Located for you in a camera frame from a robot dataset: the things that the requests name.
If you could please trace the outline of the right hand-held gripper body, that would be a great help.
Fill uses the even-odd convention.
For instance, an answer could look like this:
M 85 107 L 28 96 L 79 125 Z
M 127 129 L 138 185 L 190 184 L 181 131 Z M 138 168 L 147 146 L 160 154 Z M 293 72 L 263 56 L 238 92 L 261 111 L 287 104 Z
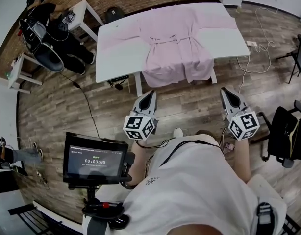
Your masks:
M 256 113 L 250 108 L 231 108 L 225 110 L 225 113 L 227 131 L 239 141 L 253 137 L 259 129 Z

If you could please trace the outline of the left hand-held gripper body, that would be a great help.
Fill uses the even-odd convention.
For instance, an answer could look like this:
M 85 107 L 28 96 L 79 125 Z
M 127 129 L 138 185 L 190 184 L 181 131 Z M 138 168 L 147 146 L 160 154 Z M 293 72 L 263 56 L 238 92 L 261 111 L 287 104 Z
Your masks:
M 155 134 L 158 121 L 155 115 L 145 115 L 135 111 L 125 117 L 123 131 L 132 140 L 146 140 Z

